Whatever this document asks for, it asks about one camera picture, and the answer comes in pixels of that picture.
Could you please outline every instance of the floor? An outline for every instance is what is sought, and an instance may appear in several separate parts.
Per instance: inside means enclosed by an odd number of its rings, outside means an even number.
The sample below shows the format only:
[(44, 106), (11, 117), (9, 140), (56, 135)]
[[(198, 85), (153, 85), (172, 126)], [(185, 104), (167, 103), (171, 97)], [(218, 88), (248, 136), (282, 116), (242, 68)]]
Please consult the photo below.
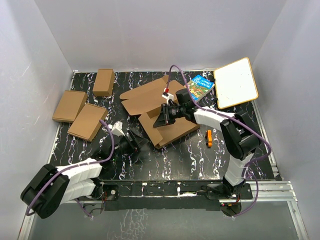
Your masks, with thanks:
[[(138, 121), (138, 117), (129, 116), (121, 104), (119, 95), (125, 91), (141, 86), (152, 80), (161, 78), (166, 72), (116, 72), (113, 85), (113, 94), (110, 97), (96, 97), (93, 95), (93, 86), (97, 73), (76, 73), (72, 79), (71, 90), (84, 91), (88, 94), (87, 102), (102, 106), (108, 110), (109, 124), (122, 121), (123, 128), (130, 128), (138, 135), (148, 138)], [(212, 79), (210, 71), (185, 72), (187, 79), (196, 75)], [(174, 72), (172, 79), (183, 84), (179, 73)], [(211, 92), (204, 97), (200, 104), (217, 106), (213, 99), (215, 94)], [(260, 133), (256, 114), (251, 102), (243, 103), (236, 107), (226, 109), (226, 112), (246, 111), (257, 131)], [(62, 123), (54, 144), (50, 163), (55, 166), (64, 166), (78, 163), (90, 157), (108, 137), (107, 130), (101, 128), (92, 142), (81, 140), (67, 134), (70, 123)], [(209, 129), (201, 126), (181, 139), (156, 149), (151, 143), (144, 146), (140, 153), (132, 157), (125, 155), (111, 163), (107, 172), (101, 176), (102, 180), (140, 180), (140, 181), (163, 181), (163, 180), (220, 180), (225, 175), (228, 167), (229, 154), (226, 151), (222, 134), (212, 129), (214, 144), (211, 148), (206, 147), (205, 132)], [(255, 157), (266, 152), (264, 146), (257, 149)], [(274, 180), (274, 174), (268, 159), (252, 164), (249, 169), (258, 180)]]
[(204, 209), (95, 210), (84, 218), (76, 203), (62, 204), (50, 217), (35, 216), (29, 240), (297, 240), (288, 204), (258, 202), (246, 214), (223, 217)]

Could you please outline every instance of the flattened cardboard box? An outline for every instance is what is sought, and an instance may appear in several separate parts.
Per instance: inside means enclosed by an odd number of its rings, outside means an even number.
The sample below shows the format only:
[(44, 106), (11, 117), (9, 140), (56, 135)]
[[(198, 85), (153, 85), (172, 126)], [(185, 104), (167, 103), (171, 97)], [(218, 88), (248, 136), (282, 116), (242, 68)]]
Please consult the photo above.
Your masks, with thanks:
[[(167, 82), (168, 76), (164, 76), (120, 95), (121, 99), (126, 99), (122, 101), (122, 104), (130, 115), (141, 115), (138, 118), (139, 122), (157, 149), (200, 127), (200, 125), (187, 121), (184, 117), (176, 119), (172, 125), (153, 127), (160, 114), (161, 104), (166, 102), (162, 93)], [(176, 91), (183, 88), (184, 86), (177, 81), (170, 81), (169, 92), (174, 95), (175, 102), (177, 102)]]
[[(158, 86), (151, 90), (142, 88), (143, 86), (144, 85), (135, 88), (136, 91), (134, 96), (121, 102), (125, 110), (131, 116), (141, 115), (154, 109), (160, 109), (161, 104), (166, 103), (166, 100), (162, 97), (162, 93), (165, 89), (163, 86)], [(174, 95), (175, 102), (177, 101), (176, 91), (184, 88), (185, 87), (178, 83), (176, 80), (170, 81), (169, 92)]]
[(161, 87), (163, 90), (163, 89), (165, 89), (165, 87), (167, 85), (168, 79), (169, 79), (169, 76), (165, 75), (161, 78), (158, 78), (156, 80), (153, 80), (151, 82), (143, 84), (139, 87), (136, 87), (136, 88), (131, 89), (129, 91), (126, 91), (124, 93), (121, 93), (120, 99), (121, 100), (131, 99), (131, 98), (137, 96), (138, 94), (146, 93), (152, 89), (157, 89), (159, 87)]
[(160, 111), (160, 109), (154, 109), (141, 114), (138, 118), (152, 144), (157, 149), (160, 149), (200, 128), (200, 125), (186, 120), (185, 117), (177, 118), (174, 124), (154, 128), (154, 123), (156, 122)]
[(99, 69), (96, 74), (93, 94), (97, 97), (110, 97), (114, 88), (115, 73), (113, 69)]
[(99, 120), (104, 120), (107, 114), (104, 107), (87, 103), (72, 123), (68, 134), (91, 142), (101, 127)]
[(64, 91), (52, 119), (56, 122), (73, 123), (87, 98), (88, 95), (84, 91)]

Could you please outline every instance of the whiteboard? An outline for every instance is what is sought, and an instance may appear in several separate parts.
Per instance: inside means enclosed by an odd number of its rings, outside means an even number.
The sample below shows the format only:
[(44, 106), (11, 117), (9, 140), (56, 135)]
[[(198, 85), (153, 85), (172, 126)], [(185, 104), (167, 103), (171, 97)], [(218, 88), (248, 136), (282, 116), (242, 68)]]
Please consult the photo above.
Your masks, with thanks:
[(213, 72), (219, 109), (258, 98), (258, 90), (248, 57), (220, 67)]

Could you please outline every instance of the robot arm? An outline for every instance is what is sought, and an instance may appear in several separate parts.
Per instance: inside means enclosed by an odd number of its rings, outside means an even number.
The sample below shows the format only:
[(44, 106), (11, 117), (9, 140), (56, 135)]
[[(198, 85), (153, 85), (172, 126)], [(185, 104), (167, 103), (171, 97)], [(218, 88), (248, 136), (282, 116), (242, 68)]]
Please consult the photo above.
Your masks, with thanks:
[[(131, 130), (124, 134), (121, 122), (116, 122), (111, 132), (115, 142), (111, 159), (122, 156), (124, 153), (138, 152), (148, 142), (147, 139), (138, 136)], [(45, 219), (52, 215), (60, 204), (79, 197), (92, 195), (99, 186), (97, 177), (102, 174), (104, 167), (108, 164), (107, 162), (102, 164), (92, 163), (106, 159), (110, 155), (112, 145), (107, 140), (102, 144), (101, 149), (98, 149), (91, 157), (79, 163), (57, 167), (51, 164), (44, 165), (23, 190), (20, 196), (21, 200), (29, 206), (39, 191), (54, 175), (65, 168), (79, 164), (81, 166), (63, 171), (36, 200), (32, 210), (42, 219)]]
[[(193, 123), (207, 125), (221, 131), (226, 148), (230, 153), (229, 166), (223, 178), (223, 183), (228, 186), (231, 193), (236, 192), (245, 183), (243, 177), (245, 165), (252, 159), (256, 148), (260, 145), (260, 140), (233, 121), (216, 113), (196, 108), (187, 89), (176, 92), (179, 104), (173, 102), (170, 93), (164, 92), (162, 96), (167, 99), (167, 103), (161, 105), (161, 113), (153, 127), (174, 124), (175, 119), (185, 117)], [(251, 129), (255, 129), (245, 112), (223, 112), (223, 114), (241, 121)]]

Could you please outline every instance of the blue book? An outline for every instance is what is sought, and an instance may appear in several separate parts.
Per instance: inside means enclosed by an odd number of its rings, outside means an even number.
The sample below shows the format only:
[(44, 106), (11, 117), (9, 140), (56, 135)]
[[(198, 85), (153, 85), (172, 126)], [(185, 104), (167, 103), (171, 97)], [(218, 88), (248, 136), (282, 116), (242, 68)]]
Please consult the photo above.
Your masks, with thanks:
[(198, 102), (214, 88), (215, 84), (204, 77), (197, 75), (188, 82), (188, 86), (193, 99)]

